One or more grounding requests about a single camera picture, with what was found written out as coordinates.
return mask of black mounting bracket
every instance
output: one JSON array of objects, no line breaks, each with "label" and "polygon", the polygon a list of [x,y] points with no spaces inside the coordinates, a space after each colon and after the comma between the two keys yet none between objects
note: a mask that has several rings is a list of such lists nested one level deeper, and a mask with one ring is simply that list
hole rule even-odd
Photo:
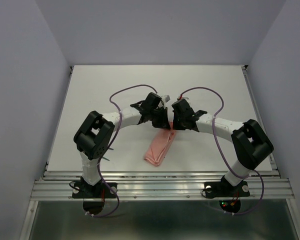
[{"label": "black mounting bracket", "polygon": [[225,176],[221,178],[221,181],[206,181],[201,194],[207,199],[232,198],[236,194],[239,194],[240,198],[250,196],[248,183],[246,181],[241,181],[237,186],[232,186],[225,179]]},{"label": "black mounting bracket", "polygon": [[[116,198],[116,196],[106,187],[106,185],[104,185],[101,180],[94,186],[86,183],[82,177],[80,178],[80,181],[73,181],[72,183],[73,187],[79,190],[72,191],[73,199],[101,199],[103,191],[105,199]],[[115,188],[117,190],[118,184],[116,182],[107,183],[111,188]]]}]

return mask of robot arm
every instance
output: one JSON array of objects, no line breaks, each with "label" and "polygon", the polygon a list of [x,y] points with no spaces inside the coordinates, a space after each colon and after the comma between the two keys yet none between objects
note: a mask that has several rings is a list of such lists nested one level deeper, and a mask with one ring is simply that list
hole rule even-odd
[{"label": "robot arm", "polygon": [[[213,134],[213,115],[202,110],[194,112],[184,98],[173,103],[172,108],[173,129]],[[218,137],[233,143],[237,161],[232,170],[236,175],[229,170],[220,182],[206,182],[205,185],[209,184],[211,187],[210,192],[206,192],[206,197],[231,197],[234,192],[247,184],[243,181],[243,177],[256,169],[273,152],[274,147],[258,122],[252,119],[237,122],[216,118],[215,131]]]},{"label": "robot arm", "polygon": [[[155,128],[170,129],[166,108],[169,100],[168,95],[149,93],[145,100],[120,112],[120,129],[147,121],[151,121]],[[92,111],[74,136],[73,140],[82,158],[82,178],[90,186],[96,185],[101,179],[97,171],[98,160],[108,150],[111,136],[118,130],[119,123],[119,112],[100,114]]]}]

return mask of gray wall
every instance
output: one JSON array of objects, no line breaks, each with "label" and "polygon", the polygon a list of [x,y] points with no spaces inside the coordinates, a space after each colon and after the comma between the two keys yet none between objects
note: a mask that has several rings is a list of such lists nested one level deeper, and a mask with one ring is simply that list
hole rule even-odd
[{"label": "gray wall", "polygon": [[275,160],[289,177],[300,210],[300,0],[283,6],[248,75]]},{"label": "gray wall", "polygon": [[249,64],[284,0],[37,0],[70,64]]},{"label": "gray wall", "polygon": [[0,0],[0,240],[17,239],[69,67],[34,0]]}]

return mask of pink towel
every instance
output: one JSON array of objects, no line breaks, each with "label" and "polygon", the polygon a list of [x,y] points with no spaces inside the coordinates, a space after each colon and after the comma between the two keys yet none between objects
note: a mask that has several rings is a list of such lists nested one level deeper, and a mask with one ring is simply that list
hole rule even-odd
[{"label": "pink towel", "polygon": [[170,123],[170,126],[170,130],[159,130],[144,155],[144,160],[156,167],[160,166],[175,139],[177,131],[172,129],[172,122]]}]

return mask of purple cable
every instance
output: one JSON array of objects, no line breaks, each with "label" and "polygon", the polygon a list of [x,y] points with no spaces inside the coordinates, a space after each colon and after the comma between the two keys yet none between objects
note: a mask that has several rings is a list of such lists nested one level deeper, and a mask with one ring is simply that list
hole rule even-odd
[{"label": "purple cable", "polygon": [[[223,159],[225,165],[226,165],[227,168],[229,169],[229,171],[230,171],[234,176],[236,176],[236,177],[239,178],[239,179],[246,179],[246,178],[248,178],[249,175],[247,175],[247,176],[239,176],[238,174],[236,174],[236,173],[233,171],[233,169],[230,167],[230,165],[229,165],[229,163],[228,163],[228,161],[227,161],[227,159],[226,159],[226,157],[225,157],[225,155],[224,155],[224,153],[223,153],[223,151],[222,151],[222,149],[221,149],[221,146],[220,146],[219,141],[218,141],[218,138],[217,138],[217,131],[216,131],[216,117],[217,117],[217,115],[222,111],[222,109],[224,109],[224,106],[225,106],[224,99],[223,99],[222,96],[221,96],[218,92],[216,92],[215,90],[212,90],[211,88],[204,87],[204,86],[197,86],[197,87],[189,88],[189,89],[185,90],[184,92],[182,92],[182,93],[180,94],[180,96],[183,96],[185,93],[187,93],[187,92],[189,92],[189,91],[191,91],[191,90],[195,90],[195,89],[204,89],[204,90],[208,90],[208,91],[210,91],[210,92],[213,92],[214,94],[216,94],[216,95],[220,98],[220,100],[221,100],[221,107],[220,107],[220,109],[219,109],[218,111],[216,111],[216,113],[213,115],[213,119],[212,119],[212,132],[213,132],[213,137],[214,137],[216,146],[217,146],[217,148],[218,148],[218,150],[219,150],[219,153],[220,153],[220,155],[221,155],[221,157],[222,157],[222,159]],[[261,192],[260,199],[259,199],[259,201],[257,202],[257,204],[256,204],[254,207],[252,207],[251,209],[249,209],[249,210],[247,210],[247,211],[244,211],[244,212],[235,213],[234,215],[244,215],[244,214],[250,213],[251,211],[253,211],[253,210],[259,205],[259,203],[261,202],[262,198],[264,197],[264,192],[265,192],[265,183],[264,183],[264,180],[262,179],[262,176],[260,175],[260,173],[259,173],[257,170],[253,170],[253,171],[259,176],[259,178],[260,178],[260,180],[261,180],[261,184],[262,184],[262,192]]]},{"label": "purple cable", "polygon": [[[126,91],[126,90],[134,89],[134,88],[138,88],[138,87],[149,87],[149,88],[151,88],[156,94],[158,93],[157,90],[156,90],[154,87],[150,86],[150,85],[147,85],[147,84],[139,84],[139,85],[130,86],[130,87],[127,87],[127,88],[122,89],[122,90],[120,90],[120,91],[117,91],[117,92],[115,92],[114,94],[112,94],[112,95],[110,96],[110,98],[109,98],[110,103],[112,103],[112,104],[116,107],[116,109],[119,111],[119,123],[118,123],[118,127],[117,127],[117,129],[116,129],[116,131],[115,131],[115,133],[114,133],[113,138],[111,139],[111,141],[110,141],[108,147],[106,148],[107,150],[108,150],[108,149],[110,148],[110,146],[114,143],[114,141],[115,141],[115,139],[116,139],[116,137],[117,137],[117,135],[118,135],[118,132],[119,132],[119,130],[120,130],[121,123],[122,123],[122,113],[121,113],[121,109],[120,109],[120,107],[118,106],[118,104],[116,104],[114,101],[112,101],[112,98],[113,98],[115,95],[117,95],[117,94],[119,94],[119,93],[122,93],[122,92],[124,92],[124,91]],[[100,175],[100,178],[101,178],[102,182],[104,183],[104,185],[105,185],[105,186],[109,189],[109,191],[112,192],[112,193],[114,194],[114,196],[116,197],[116,199],[117,199],[117,204],[116,204],[115,208],[114,208],[111,212],[106,213],[106,214],[103,214],[103,215],[92,215],[92,214],[90,214],[90,213],[88,213],[88,212],[86,212],[86,211],[84,210],[85,214],[87,214],[87,215],[89,215],[89,216],[91,216],[91,217],[94,217],[94,218],[103,218],[103,217],[109,216],[109,215],[113,214],[113,213],[118,209],[118,207],[119,207],[119,205],[120,205],[120,199],[119,199],[119,196],[118,196],[117,192],[114,191],[114,190],[109,186],[109,184],[106,182],[106,180],[104,179],[104,177],[102,176],[101,171],[100,171],[100,162],[101,162],[101,159],[102,159],[102,157],[105,155],[106,152],[107,152],[107,151],[105,151],[105,152],[103,153],[103,155],[102,155],[102,156],[99,158],[99,160],[98,160],[98,163],[97,163],[97,171],[98,171],[98,174]]]}]

